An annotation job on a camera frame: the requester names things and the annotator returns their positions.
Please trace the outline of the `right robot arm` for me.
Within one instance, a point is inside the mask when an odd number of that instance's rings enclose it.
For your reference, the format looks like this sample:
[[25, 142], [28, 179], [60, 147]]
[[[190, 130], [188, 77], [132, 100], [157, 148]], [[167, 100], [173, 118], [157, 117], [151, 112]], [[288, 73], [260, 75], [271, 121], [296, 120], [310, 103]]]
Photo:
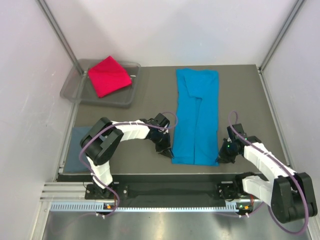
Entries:
[[228, 187], [218, 184], [221, 197], [253, 195], [267, 204], [282, 224], [318, 214], [312, 179], [307, 173], [298, 173], [280, 162], [256, 136], [247, 136], [242, 124], [228, 126], [227, 132], [217, 162], [234, 163], [237, 156], [242, 156], [266, 179], [253, 172], [238, 174]]

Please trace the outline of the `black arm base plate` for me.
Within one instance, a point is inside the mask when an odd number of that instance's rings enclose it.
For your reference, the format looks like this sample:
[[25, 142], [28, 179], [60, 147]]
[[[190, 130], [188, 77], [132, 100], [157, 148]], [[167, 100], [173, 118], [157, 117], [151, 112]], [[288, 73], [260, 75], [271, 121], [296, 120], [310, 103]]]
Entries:
[[113, 182], [108, 188], [99, 187], [96, 183], [88, 184], [85, 198], [87, 200], [106, 200], [116, 198], [116, 192], [121, 201], [137, 199], [138, 197], [205, 197], [213, 200], [245, 198], [249, 194], [240, 191], [232, 182]]

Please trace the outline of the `bright blue t-shirt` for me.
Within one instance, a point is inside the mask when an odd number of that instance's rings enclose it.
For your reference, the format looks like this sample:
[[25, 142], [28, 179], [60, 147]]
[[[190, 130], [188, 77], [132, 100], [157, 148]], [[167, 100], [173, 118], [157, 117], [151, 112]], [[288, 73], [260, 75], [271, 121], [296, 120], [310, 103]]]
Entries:
[[215, 70], [176, 70], [178, 123], [174, 164], [218, 166], [219, 74]]

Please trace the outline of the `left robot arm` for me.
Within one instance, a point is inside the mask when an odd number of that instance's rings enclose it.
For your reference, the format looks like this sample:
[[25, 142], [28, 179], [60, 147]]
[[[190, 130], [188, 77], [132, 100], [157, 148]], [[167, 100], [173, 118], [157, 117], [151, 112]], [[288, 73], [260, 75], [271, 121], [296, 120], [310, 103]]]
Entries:
[[170, 120], [162, 113], [150, 119], [116, 122], [102, 117], [81, 139], [79, 160], [85, 155], [92, 176], [87, 199], [107, 199], [114, 191], [110, 160], [118, 145], [130, 140], [150, 140], [156, 153], [173, 158]]

